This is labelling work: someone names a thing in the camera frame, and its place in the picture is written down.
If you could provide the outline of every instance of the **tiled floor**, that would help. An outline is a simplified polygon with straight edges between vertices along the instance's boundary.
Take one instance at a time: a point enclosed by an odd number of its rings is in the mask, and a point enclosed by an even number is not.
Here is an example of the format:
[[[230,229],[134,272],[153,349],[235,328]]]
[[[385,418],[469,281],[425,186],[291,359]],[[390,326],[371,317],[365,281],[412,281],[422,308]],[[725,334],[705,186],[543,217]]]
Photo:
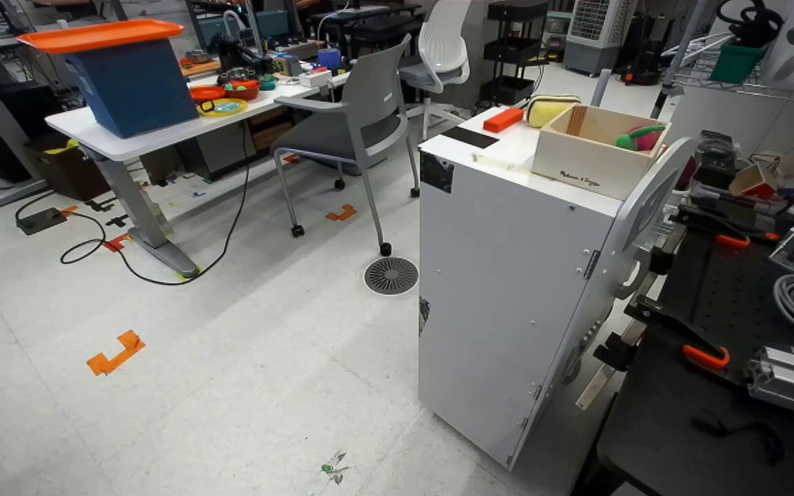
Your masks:
[[[586,91],[593,79],[549,69],[543,84]],[[648,113],[651,102],[651,87],[615,84],[605,108]],[[309,235],[288,236],[276,177],[252,174],[225,261],[182,288],[139,284],[105,251],[64,268],[59,251],[90,236],[90,222],[25,236],[11,219],[15,206],[0,208],[0,496],[543,490],[419,404],[416,291],[382,298],[364,287],[375,239],[357,181],[334,192],[319,167],[294,177]],[[416,261],[405,157],[371,181],[396,255]],[[235,184],[240,177],[218,184],[230,192],[172,219],[200,265],[219,251]],[[150,195],[167,213],[171,192]],[[348,202],[357,217],[324,219]],[[54,195],[39,206],[66,204]],[[126,255],[172,277],[138,246]],[[94,377],[84,361],[113,356],[128,328],[146,346]],[[342,485],[319,467],[339,452]]]

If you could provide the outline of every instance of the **cabinet door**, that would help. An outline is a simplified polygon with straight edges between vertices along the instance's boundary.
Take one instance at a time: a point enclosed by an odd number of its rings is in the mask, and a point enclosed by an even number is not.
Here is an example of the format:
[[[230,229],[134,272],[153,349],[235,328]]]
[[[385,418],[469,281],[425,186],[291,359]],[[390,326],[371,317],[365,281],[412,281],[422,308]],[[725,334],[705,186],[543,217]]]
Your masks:
[[[470,167],[443,171],[426,178],[448,177],[448,186],[422,192],[422,403],[513,467],[609,217]]]

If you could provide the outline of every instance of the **orange tray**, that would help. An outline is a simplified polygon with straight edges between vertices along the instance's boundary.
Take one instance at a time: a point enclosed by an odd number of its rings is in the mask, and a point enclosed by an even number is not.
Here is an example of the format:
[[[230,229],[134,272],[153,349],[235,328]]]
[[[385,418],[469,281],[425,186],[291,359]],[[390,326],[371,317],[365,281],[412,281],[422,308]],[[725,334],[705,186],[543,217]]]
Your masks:
[[[90,27],[28,32],[18,40],[46,56],[75,56],[182,35],[182,24],[163,18],[126,18]]]

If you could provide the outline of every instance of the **blue bin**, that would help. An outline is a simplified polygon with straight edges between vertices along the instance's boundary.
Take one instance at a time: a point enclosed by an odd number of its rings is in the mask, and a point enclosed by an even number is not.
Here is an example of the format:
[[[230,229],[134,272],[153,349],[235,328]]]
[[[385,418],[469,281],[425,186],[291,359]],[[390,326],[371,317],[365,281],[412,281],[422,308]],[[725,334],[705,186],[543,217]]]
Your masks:
[[[196,118],[167,40],[75,51],[66,58],[97,120],[128,138]]]

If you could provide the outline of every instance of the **black rack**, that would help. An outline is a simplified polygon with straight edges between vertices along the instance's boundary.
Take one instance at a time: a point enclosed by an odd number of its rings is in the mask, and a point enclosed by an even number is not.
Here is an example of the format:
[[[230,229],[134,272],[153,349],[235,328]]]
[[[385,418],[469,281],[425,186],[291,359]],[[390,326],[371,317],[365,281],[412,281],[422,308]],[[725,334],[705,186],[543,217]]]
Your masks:
[[[487,6],[487,18],[499,22],[499,38],[485,43],[483,58],[492,62],[492,79],[480,84],[480,108],[516,105],[532,95],[534,82],[527,79],[527,65],[543,65],[539,38],[545,29],[549,3]]]

